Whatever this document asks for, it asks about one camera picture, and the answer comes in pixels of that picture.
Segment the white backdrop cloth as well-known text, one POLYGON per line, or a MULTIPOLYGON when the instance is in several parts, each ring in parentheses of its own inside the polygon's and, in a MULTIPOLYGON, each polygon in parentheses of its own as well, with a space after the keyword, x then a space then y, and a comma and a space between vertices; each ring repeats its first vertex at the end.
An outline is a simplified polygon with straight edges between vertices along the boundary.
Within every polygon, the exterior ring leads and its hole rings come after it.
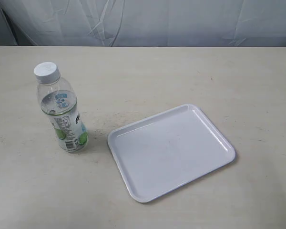
POLYGON ((286 47, 286 0, 0 0, 0 45, 286 47))

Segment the clear plastic water bottle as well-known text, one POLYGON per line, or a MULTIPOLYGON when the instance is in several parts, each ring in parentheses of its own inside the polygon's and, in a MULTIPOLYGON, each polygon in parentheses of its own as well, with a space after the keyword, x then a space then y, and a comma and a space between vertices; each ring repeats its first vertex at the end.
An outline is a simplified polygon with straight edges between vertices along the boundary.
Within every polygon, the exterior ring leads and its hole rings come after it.
POLYGON ((70 83, 53 62, 42 62, 34 68, 37 99, 43 113, 53 126, 58 143, 67 152, 84 148, 87 129, 80 118, 77 96, 70 83))

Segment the white rectangular plastic tray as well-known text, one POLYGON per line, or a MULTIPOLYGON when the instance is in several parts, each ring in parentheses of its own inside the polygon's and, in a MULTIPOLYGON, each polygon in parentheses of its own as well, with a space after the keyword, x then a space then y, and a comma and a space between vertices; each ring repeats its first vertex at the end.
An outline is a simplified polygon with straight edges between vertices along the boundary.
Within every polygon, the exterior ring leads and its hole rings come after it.
POLYGON ((234 161, 203 111, 184 104, 111 131, 107 144, 130 196, 147 203, 234 161))

